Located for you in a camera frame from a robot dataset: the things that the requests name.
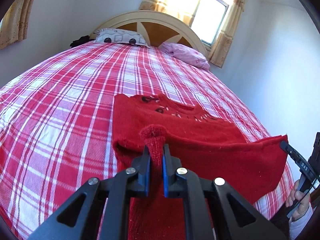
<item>wooden furniture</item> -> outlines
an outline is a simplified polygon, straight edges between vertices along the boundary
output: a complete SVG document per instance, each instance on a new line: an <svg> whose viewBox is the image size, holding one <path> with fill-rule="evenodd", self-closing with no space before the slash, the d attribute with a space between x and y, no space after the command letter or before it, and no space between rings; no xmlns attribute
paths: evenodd
<svg viewBox="0 0 320 240"><path fill-rule="evenodd" d="M184 22L168 14L155 11L132 11L107 20L96 30L117 28L140 33L148 45L158 47L162 42L180 43L207 56L204 44Z"/></svg>

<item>bed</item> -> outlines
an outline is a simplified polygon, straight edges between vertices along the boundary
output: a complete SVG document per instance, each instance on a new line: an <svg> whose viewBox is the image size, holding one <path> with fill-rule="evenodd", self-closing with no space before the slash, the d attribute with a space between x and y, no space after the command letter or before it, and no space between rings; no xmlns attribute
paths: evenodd
<svg viewBox="0 0 320 240"><path fill-rule="evenodd" d="M234 122L248 142L269 137L254 114L212 73L164 54L163 41L206 54L195 33L162 13L137 11L98 27L138 30L150 48L88 42L51 57L0 90L0 215L28 236L91 177L115 176L113 98L164 93ZM270 219L293 186L288 163L277 188L254 204Z"/></svg>

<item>rivet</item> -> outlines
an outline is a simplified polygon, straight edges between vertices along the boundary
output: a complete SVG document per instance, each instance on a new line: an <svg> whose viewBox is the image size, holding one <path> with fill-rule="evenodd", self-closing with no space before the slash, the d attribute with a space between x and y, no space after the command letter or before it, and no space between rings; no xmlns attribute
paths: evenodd
<svg viewBox="0 0 320 240"><path fill-rule="evenodd" d="M178 168L177 169L177 173L180 174L180 175L184 175L188 172L188 170L186 168Z"/></svg>
<svg viewBox="0 0 320 240"><path fill-rule="evenodd" d="M98 182L99 182L98 178L95 178L95 177L90 178L90 179L88 180L89 185L95 185L95 184L97 184Z"/></svg>
<svg viewBox="0 0 320 240"><path fill-rule="evenodd" d="M136 169L133 168L133 167L130 167L130 168L127 168L127 169L125 170L125 172L126 172L127 174L134 174L134 173L136 173Z"/></svg>
<svg viewBox="0 0 320 240"><path fill-rule="evenodd" d="M225 180L223 178L215 178L214 183L218 186L222 186L225 184Z"/></svg>

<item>sweater sleeve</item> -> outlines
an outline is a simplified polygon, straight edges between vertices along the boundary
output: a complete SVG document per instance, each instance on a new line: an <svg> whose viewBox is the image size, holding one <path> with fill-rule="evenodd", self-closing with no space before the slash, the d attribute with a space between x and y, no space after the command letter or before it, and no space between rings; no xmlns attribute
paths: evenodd
<svg viewBox="0 0 320 240"><path fill-rule="evenodd" d="M301 233L303 228L306 226L306 224L312 217L312 214L313 214L313 210L312 210L311 204L309 204L309 208L306 214L302 218L298 219L297 221L291 222L289 224L290 240L295 240L297 238L297 236Z"/></svg>

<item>pillow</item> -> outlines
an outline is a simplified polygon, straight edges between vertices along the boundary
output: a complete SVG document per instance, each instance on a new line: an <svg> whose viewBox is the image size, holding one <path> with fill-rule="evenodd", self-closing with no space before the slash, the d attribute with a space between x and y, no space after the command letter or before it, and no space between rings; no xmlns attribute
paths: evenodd
<svg viewBox="0 0 320 240"><path fill-rule="evenodd" d="M94 42L126 43L149 47L140 33L122 29L106 28L94 32L97 38Z"/></svg>
<svg viewBox="0 0 320 240"><path fill-rule="evenodd" d="M163 52L175 57L189 65L201 68L204 70L209 70L210 65L200 52L196 51L193 48L189 48L182 44L164 42L159 46Z"/></svg>

